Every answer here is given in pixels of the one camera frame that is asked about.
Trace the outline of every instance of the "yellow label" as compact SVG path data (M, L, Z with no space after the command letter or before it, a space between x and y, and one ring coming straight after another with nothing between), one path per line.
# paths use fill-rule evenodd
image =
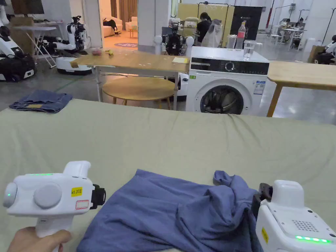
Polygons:
M40 107L42 107L43 104L29 104L28 106L26 106L26 108L30 108L30 109L39 109Z
M83 187L74 187L71 189L71 197L82 196Z
M267 235L266 230L264 228L262 228L261 234L262 234L262 237L264 237L264 240L265 240L266 244L268 244L268 235Z

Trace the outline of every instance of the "black shirt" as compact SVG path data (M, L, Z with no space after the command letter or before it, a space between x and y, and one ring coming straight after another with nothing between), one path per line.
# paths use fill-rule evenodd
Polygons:
M197 24L197 30L200 32L200 36L198 37L198 42L202 42L206 33L209 30L211 23L208 20L203 20Z

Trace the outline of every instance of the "green led light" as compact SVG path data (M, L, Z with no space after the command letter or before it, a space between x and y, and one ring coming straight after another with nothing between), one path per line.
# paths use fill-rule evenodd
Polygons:
M305 237L305 236L295 236L295 238L299 239L299 240L307 240L307 241L315 242L315 243L331 243L330 240L312 238L312 237Z
M50 176L54 175L53 173L38 173L38 174L30 174L30 175L35 175L35 176Z

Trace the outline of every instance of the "human hand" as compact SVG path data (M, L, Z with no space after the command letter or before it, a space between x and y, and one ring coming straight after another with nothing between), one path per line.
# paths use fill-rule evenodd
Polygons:
M7 252L52 252L59 245L58 252L63 252L62 243L70 240L71 234L66 230L39 238L35 227L26 227L17 231Z

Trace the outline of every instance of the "round wooden stool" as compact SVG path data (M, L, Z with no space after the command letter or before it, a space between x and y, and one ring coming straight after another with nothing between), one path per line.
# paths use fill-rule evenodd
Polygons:
M174 95L175 84L171 81L154 77L126 77L107 82L103 86L103 92L113 97L113 104L117 98L123 99L123 105L127 105L128 100L134 101L155 101L167 99L168 109L170 109L169 97Z

